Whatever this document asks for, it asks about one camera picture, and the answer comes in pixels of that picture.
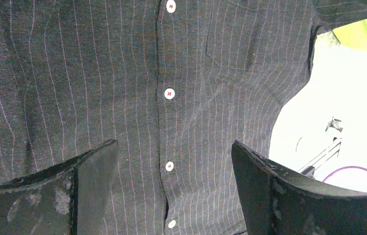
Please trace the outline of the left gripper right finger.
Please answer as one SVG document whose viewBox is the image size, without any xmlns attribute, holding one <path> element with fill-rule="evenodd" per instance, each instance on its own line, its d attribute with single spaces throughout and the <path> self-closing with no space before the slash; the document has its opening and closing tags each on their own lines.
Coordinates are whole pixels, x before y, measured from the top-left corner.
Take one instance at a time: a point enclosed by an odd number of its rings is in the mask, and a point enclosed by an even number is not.
<svg viewBox="0 0 367 235">
<path fill-rule="evenodd" d="M 250 235 L 367 235 L 367 193 L 329 185 L 261 156 L 231 148 Z"/>
</svg>

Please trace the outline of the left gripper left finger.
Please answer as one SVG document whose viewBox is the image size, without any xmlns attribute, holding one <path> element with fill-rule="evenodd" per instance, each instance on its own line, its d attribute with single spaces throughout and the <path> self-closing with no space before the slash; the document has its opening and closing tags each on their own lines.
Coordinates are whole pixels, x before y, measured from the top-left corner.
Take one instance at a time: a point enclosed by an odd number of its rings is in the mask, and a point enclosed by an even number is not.
<svg viewBox="0 0 367 235">
<path fill-rule="evenodd" d="M 118 142 L 0 185 L 0 235 L 97 235 Z"/>
</svg>

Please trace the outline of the black pinstriped shirt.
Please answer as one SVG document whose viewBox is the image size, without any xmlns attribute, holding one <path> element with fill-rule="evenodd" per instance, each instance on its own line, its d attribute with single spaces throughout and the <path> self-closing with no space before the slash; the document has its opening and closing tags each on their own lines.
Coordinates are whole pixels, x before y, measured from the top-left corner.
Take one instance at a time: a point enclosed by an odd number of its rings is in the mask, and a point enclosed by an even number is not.
<svg viewBox="0 0 367 235">
<path fill-rule="evenodd" d="M 234 141 L 263 156 L 316 37 L 367 0 L 0 0 L 0 185 L 118 142 L 98 235 L 245 235 Z"/>
</svg>

